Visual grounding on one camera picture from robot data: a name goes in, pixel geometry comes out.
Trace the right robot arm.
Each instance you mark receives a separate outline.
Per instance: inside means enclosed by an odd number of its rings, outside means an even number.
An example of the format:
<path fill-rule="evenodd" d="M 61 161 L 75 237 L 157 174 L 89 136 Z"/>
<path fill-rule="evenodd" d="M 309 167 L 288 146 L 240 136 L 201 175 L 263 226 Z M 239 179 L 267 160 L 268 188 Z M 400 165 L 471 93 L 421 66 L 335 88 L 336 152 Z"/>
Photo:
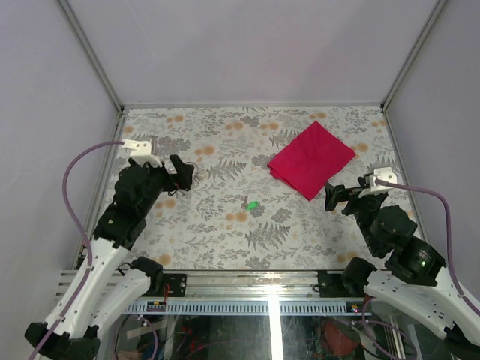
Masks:
<path fill-rule="evenodd" d="M 454 278 L 450 262 L 415 235 L 417 225 L 398 205 L 385 206 L 386 190 L 374 193 L 374 177 L 365 175 L 358 187 L 325 185 L 325 210 L 345 203 L 373 257 L 385 271 L 358 256 L 342 273 L 343 290 L 390 304 L 419 321 L 459 359 L 479 358 L 479 302 Z"/>

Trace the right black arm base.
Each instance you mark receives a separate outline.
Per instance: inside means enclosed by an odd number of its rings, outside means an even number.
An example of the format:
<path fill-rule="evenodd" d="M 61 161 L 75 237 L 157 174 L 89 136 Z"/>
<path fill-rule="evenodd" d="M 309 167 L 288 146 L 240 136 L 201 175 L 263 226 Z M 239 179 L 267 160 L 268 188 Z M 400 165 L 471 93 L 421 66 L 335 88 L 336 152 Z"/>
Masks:
<path fill-rule="evenodd" d="M 318 270 L 316 272 L 316 284 L 313 291 L 319 293 L 320 298 L 346 298 L 351 295 L 344 286 L 341 270 Z"/>

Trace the large metal keyring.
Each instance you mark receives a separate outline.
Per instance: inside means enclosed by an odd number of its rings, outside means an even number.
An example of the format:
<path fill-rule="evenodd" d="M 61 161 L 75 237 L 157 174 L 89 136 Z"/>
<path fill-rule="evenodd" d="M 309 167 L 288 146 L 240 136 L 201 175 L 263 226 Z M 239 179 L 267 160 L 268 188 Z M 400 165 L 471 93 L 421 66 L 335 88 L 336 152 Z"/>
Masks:
<path fill-rule="evenodd" d="M 188 192 L 200 182 L 199 169 L 194 163 L 174 163 L 169 178 L 172 182 L 172 194 L 177 191 Z"/>

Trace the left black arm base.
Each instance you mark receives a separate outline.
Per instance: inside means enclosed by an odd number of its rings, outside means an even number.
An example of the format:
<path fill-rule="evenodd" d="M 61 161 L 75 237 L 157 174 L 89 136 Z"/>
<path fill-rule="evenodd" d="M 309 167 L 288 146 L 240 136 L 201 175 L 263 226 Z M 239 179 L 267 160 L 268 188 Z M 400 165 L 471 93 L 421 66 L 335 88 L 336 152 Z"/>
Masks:
<path fill-rule="evenodd" d="M 151 283 L 144 296 L 147 297 L 185 297 L 188 276 L 182 273 L 163 273 Z"/>

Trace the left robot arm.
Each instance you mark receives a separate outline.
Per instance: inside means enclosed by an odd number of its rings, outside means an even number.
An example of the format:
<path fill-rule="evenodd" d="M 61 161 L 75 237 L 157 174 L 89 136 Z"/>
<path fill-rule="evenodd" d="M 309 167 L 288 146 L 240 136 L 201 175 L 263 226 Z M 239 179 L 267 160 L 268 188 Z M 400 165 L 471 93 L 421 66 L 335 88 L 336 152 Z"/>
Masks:
<path fill-rule="evenodd" d="M 164 163 L 130 158 L 115 183 L 112 202 L 87 243 L 87 256 L 67 292 L 42 322 L 31 323 L 25 339 L 35 355 L 49 359 L 95 359 L 106 330 L 140 296 L 165 294 L 163 266 L 144 256 L 132 260 L 121 281 L 105 286 L 146 228 L 146 217 L 162 193 L 189 191 L 195 167 L 170 156 Z"/>

